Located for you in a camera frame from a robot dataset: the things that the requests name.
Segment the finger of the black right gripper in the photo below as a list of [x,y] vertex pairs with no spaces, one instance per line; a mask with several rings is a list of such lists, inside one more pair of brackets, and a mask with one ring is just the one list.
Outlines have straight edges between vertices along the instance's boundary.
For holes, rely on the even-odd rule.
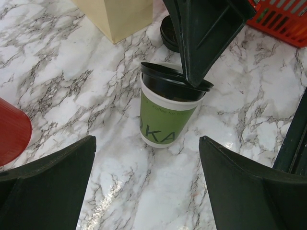
[[164,0],[186,81],[198,87],[215,61],[256,15],[252,0]]

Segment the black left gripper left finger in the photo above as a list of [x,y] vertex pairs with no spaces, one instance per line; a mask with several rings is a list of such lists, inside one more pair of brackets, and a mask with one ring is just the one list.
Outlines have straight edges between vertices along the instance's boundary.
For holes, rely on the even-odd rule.
[[96,152],[86,136],[36,161],[0,173],[2,230],[76,229]]

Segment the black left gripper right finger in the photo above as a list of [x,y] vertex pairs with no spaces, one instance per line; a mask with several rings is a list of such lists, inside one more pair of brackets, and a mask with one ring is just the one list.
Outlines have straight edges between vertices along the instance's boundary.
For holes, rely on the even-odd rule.
[[208,136],[201,164],[218,230],[305,230],[307,178],[235,153]]

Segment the black plastic cup lid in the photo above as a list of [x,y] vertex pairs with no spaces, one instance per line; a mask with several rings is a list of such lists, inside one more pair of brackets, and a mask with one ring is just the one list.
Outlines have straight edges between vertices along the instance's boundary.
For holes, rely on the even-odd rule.
[[141,63],[141,71],[148,75],[149,77],[162,81],[165,83],[174,84],[176,86],[189,88],[192,90],[209,92],[213,88],[213,84],[207,80],[202,80],[200,85],[197,87],[192,86],[185,78],[183,73],[180,73],[176,69],[172,69],[166,66],[162,66],[159,64],[142,62]]

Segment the green paper coffee cup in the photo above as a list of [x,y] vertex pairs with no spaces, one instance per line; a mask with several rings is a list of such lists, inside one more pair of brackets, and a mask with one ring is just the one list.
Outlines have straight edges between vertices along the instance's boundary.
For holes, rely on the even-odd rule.
[[[178,70],[173,64],[162,66]],[[180,136],[207,92],[155,80],[142,71],[140,80],[141,137],[154,148],[166,148]]]

